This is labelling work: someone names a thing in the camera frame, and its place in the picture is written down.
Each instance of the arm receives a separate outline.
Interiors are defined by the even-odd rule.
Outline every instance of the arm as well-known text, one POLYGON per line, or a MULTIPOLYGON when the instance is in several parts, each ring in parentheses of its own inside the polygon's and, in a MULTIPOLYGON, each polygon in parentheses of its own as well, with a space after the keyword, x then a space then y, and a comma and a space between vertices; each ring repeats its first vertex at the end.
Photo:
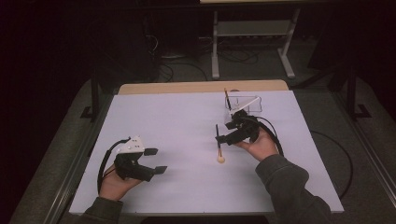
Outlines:
POLYGON ((115 172, 114 164, 105 171, 99 197, 93 205, 78 218, 76 223, 103 223, 116 224, 119 221, 123 203, 119 200, 132 189, 141 183, 137 179, 121 179, 115 172))
POLYGON ((305 189, 308 172, 278 155, 268 133, 260 129, 256 142, 236 145, 260 162, 256 173, 271 195, 279 223, 331 223, 329 205, 305 189))

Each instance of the metal leg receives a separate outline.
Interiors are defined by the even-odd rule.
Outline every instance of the metal leg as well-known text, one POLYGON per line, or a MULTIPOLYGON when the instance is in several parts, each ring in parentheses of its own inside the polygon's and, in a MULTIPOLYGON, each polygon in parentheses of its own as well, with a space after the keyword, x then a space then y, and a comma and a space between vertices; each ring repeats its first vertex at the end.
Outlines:
POLYGON ((285 45, 283 46, 283 48, 277 50, 280 57, 280 61, 282 62, 283 67, 285 68, 286 75, 288 76, 288 78, 295 78, 293 69, 291 68, 291 65, 289 63, 287 53, 288 53, 290 41, 293 38, 293 33, 297 24, 297 19, 299 14, 300 14, 300 9, 299 8, 295 9, 293 18, 291 19, 290 22, 288 33, 286 35, 285 45))
POLYGON ((219 60, 218 60, 218 12, 217 11, 215 11, 214 13, 214 21, 213 21, 212 78, 215 80, 220 78, 219 60))

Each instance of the white tabletop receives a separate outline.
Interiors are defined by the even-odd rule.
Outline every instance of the white tabletop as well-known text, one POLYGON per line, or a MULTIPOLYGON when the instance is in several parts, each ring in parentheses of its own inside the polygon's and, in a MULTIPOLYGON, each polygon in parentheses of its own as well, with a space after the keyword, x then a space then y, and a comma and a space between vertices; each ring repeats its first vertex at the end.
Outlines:
MULTIPOLYGON (((262 98, 261 116, 276 128, 285 157, 310 174, 306 188, 333 212, 344 211, 292 91, 230 92, 262 98)), ((255 174, 258 162, 241 148, 222 145, 226 162, 217 162, 215 125, 225 128, 224 92, 166 93, 115 96, 71 205, 83 213, 97 196, 96 177, 106 151, 117 141, 140 135, 156 156, 142 165, 168 166, 124 198, 123 212, 141 216, 259 214, 273 206, 255 174)), ((116 149, 107 167, 114 161, 116 149)))

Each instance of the forearm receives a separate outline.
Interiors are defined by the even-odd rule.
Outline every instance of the forearm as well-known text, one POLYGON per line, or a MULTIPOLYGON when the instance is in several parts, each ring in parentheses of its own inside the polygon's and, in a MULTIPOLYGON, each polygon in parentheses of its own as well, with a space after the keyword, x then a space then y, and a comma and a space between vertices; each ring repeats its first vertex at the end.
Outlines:
POLYGON ((273 155, 260 162, 256 173, 271 195, 279 223, 331 223, 329 205, 305 189, 306 170, 273 155))
POLYGON ((119 221, 123 203, 97 197, 93 205, 78 218, 76 223, 116 224, 119 221))

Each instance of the person's right hand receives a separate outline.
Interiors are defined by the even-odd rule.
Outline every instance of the person's right hand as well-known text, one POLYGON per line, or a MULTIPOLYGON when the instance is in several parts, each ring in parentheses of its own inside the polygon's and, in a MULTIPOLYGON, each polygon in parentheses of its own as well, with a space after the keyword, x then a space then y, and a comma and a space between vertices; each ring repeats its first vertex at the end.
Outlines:
POLYGON ((263 161, 271 155, 279 154, 271 136, 262 128, 259 129, 259 137, 254 143, 242 141, 235 145, 246 150, 258 161, 263 161))

